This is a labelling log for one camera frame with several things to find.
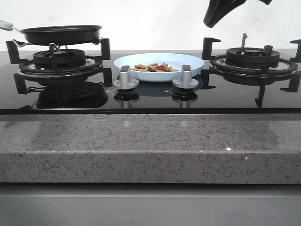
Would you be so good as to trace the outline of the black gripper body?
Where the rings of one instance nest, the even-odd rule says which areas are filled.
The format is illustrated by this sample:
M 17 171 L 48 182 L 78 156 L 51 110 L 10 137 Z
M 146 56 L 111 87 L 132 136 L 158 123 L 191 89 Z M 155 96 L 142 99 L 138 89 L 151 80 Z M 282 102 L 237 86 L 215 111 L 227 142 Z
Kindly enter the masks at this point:
M 272 2 L 272 0 L 259 0 L 259 1 L 263 2 L 266 5 L 269 5 Z

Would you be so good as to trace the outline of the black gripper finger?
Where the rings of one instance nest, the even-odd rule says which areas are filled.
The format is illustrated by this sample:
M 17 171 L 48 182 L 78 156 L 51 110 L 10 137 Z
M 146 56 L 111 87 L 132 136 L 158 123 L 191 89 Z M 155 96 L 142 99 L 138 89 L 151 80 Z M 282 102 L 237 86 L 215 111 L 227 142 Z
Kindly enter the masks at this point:
M 246 0 L 215 0 L 213 26 L 215 26 L 229 12 L 244 4 L 245 2 Z
M 226 0 L 209 1 L 208 9 L 203 20 L 207 27 L 214 27 L 227 14 L 226 4 Z

